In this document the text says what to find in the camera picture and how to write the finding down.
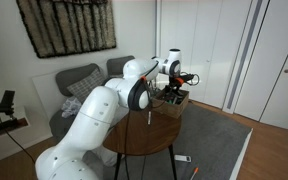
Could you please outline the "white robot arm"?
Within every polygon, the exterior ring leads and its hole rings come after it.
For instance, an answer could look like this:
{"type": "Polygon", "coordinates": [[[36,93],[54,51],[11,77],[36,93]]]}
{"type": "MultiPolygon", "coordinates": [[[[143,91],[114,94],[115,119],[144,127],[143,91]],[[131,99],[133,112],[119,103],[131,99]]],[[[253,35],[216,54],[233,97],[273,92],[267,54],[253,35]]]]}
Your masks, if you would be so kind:
{"type": "Polygon", "coordinates": [[[38,180],[99,180],[83,161],[84,154],[102,145],[116,110],[122,106],[141,111],[150,103],[147,82],[158,74],[170,80],[175,103],[184,100],[179,92],[183,81],[181,51],[171,49],[167,58],[132,59],[123,67],[121,78],[112,78],[88,95],[64,138],[45,150],[35,163],[38,180]]]}

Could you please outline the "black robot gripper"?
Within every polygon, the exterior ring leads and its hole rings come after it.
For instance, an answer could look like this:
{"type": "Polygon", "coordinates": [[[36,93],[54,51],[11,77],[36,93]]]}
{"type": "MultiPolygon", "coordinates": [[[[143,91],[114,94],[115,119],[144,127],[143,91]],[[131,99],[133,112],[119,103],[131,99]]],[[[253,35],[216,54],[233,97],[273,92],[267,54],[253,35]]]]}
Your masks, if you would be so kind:
{"type": "Polygon", "coordinates": [[[184,84],[184,80],[180,77],[169,78],[169,86],[171,89],[178,91],[183,84],[184,84]]]}

